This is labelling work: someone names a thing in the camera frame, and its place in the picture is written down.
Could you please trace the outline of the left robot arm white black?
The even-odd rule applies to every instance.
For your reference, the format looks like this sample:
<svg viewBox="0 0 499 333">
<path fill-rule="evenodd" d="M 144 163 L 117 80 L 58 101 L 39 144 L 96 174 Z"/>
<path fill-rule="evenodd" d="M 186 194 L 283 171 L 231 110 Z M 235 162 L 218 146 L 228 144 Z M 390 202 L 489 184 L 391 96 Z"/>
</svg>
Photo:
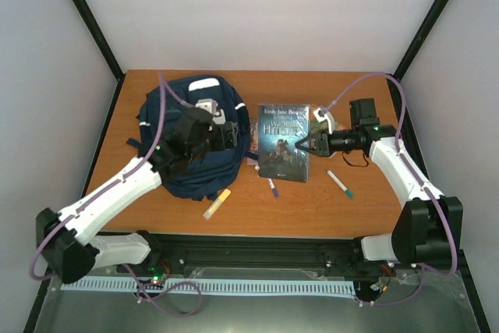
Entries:
<svg viewBox="0 0 499 333">
<path fill-rule="evenodd" d="M 58 212 L 45 208 L 36 217 L 37 254 L 62 283 L 72 284 L 92 270 L 136 264 L 156 271 L 162 253 L 145 231 L 101 236 L 100 230 L 134 201 L 185 172 L 210 151 L 234 149 L 239 126 L 202 108 L 189 108 L 169 133 L 158 126 L 151 145 L 92 193 Z"/>
</svg>

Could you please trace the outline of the dark blue Wuthering Heights book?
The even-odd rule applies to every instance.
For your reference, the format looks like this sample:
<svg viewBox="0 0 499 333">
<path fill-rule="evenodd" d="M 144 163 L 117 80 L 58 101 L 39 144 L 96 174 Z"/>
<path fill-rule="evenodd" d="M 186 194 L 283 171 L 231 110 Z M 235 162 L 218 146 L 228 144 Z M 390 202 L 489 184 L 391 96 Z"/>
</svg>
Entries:
<svg viewBox="0 0 499 333">
<path fill-rule="evenodd" d="M 309 155 L 296 142 L 309 134 L 309 105 L 260 104 L 257 120 L 258 175 L 307 182 Z"/>
</svg>

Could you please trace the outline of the navy blue backpack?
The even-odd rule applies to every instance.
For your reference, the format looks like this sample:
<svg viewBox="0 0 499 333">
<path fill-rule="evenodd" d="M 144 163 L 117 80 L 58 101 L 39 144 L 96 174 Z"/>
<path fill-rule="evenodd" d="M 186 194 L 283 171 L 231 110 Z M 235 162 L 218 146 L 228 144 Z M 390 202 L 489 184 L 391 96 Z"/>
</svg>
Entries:
<svg viewBox="0 0 499 333">
<path fill-rule="evenodd" d="M 215 123 L 209 112 L 197 108 L 210 98 L 223 108 L 226 122 L 238 124 L 238 146 L 208 150 L 208 132 Z M 174 197 L 214 200 L 231 185 L 250 148 L 250 118 L 237 90 L 222 76 L 201 74 L 167 81 L 147 94 L 137 115 L 140 138 L 128 139 L 138 157 L 147 158 L 161 185 Z"/>
</svg>

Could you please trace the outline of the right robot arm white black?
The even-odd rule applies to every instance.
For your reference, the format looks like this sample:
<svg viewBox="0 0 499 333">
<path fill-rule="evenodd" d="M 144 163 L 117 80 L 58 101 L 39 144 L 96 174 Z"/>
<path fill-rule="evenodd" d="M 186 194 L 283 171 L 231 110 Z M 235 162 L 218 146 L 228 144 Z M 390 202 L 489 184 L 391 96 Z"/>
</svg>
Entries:
<svg viewBox="0 0 499 333">
<path fill-rule="evenodd" d="M 319 157 L 362 151 L 395 192 L 402 207 L 395 228 L 390 234 L 360 239 L 364 260 L 404 265 L 449 260 L 456 268 L 463 211 L 459 199 L 445 196 L 423 174 L 395 127 L 380 123 L 374 99 L 351 101 L 349 110 L 350 129 L 321 129 L 295 146 Z"/>
</svg>

